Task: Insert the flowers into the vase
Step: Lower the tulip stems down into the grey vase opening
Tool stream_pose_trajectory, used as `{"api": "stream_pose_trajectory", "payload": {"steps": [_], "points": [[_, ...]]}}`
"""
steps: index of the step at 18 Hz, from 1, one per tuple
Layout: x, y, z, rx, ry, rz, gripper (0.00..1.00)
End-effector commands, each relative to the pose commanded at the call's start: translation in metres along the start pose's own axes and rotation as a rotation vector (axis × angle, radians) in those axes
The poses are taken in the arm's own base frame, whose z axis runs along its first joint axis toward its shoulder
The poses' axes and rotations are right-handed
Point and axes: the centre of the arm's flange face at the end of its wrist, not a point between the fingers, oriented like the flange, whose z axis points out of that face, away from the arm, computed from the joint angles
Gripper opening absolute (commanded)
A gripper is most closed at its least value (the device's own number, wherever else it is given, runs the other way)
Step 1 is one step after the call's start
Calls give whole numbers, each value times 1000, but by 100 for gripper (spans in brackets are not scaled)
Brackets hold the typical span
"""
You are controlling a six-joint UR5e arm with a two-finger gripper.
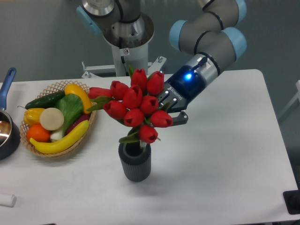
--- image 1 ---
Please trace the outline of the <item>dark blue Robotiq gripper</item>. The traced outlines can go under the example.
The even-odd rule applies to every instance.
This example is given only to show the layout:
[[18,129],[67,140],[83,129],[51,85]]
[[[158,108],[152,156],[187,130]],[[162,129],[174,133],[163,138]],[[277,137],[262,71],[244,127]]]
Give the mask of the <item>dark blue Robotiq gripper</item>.
[[157,97],[160,106],[170,103],[168,112],[180,112],[173,117],[173,126],[184,125],[188,121],[185,110],[205,88],[206,81],[201,75],[201,67],[184,65],[165,81],[163,92]]

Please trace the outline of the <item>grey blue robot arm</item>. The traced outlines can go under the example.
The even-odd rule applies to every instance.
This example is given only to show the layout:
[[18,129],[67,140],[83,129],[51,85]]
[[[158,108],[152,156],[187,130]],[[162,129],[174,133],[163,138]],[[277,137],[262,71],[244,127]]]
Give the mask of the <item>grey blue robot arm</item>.
[[[203,14],[194,21],[179,20],[169,31],[173,48],[192,58],[174,73],[159,94],[160,106],[170,103],[168,112],[177,113],[174,125],[185,124],[185,110],[209,84],[233,64],[246,50],[244,35],[236,29],[247,13],[242,0],[202,0]],[[130,69],[148,66],[148,43],[154,25],[141,11],[138,0],[84,0],[76,10],[84,26],[93,34],[102,34],[112,48],[115,73],[129,75]]]

